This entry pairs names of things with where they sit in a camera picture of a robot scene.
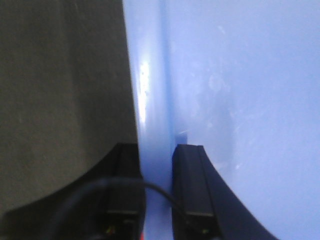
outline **black cable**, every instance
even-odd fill
[[[79,189],[76,189],[74,193],[67,198],[67,200],[61,206],[61,208],[53,216],[51,223],[49,224],[47,230],[44,233],[45,237],[43,239],[54,239],[56,232],[59,230],[59,225],[63,222],[63,219],[66,216],[66,214],[85,195],[91,193],[92,191],[105,190],[107,188],[124,187],[149,188],[155,190],[156,192],[164,196],[171,203],[171,206],[177,210],[177,212],[182,216],[182,218],[185,220],[185,223],[189,227],[193,228],[200,234],[204,234],[204,230],[201,227],[199,227],[195,222],[192,222],[186,215],[184,209],[180,206],[180,204],[161,187],[137,178],[104,177],[86,183],[84,186],[80,187]]]

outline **light blue surface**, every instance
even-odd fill
[[[177,143],[204,145],[281,240],[320,239],[320,1],[123,0],[141,167],[171,188]],[[145,238],[172,239],[148,192]]]

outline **black curved edge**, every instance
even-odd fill
[[[172,167],[173,195],[190,217],[207,225],[209,233],[188,229],[173,209],[175,240],[277,240],[228,187],[203,146],[178,145]]]
[[[53,216],[70,194],[88,182],[116,176],[143,178],[137,144],[118,143],[91,170],[63,189],[7,212],[0,221],[0,236],[6,240],[42,240]],[[66,213],[52,239],[138,240],[145,210],[143,188],[93,190]]]

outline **gray fabric surface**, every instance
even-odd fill
[[[0,214],[136,141],[121,1],[0,1]]]

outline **black wire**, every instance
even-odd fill
[[[171,206],[176,209],[176,211],[181,215],[185,220],[185,223],[193,228],[195,231],[200,234],[204,234],[202,228],[200,228],[195,222],[192,222],[189,217],[186,215],[184,209],[181,205],[165,190],[161,187],[145,182],[138,178],[130,177],[103,177],[91,182],[86,183],[84,186],[76,189],[74,193],[67,198],[67,200],[62,204],[61,208],[55,213],[52,218],[51,223],[49,224],[47,230],[44,233],[44,240],[53,240],[55,234],[59,230],[59,225],[63,222],[66,214],[71,210],[71,208],[80,201],[85,195],[91,193],[92,191],[105,190],[107,188],[124,188],[124,187],[135,187],[135,188],[149,188],[153,189],[162,196],[164,196],[170,203]]]

